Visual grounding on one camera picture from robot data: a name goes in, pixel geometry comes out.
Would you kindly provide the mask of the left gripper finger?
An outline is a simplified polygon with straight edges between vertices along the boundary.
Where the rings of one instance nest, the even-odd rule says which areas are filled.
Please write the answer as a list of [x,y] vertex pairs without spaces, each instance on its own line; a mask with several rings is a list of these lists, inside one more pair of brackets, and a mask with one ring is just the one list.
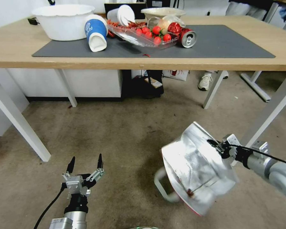
[[73,156],[71,161],[69,162],[67,169],[66,169],[66,172],[62,174],[65,181],[67,181],[68,178],[73,173],[74,165],[75,165],[75,156]]
[[103,176],[103,174],[104,174],[104,169],[103,169],[102,154],[99,154],[97,169],[86,178],[86,181],[97,182]]

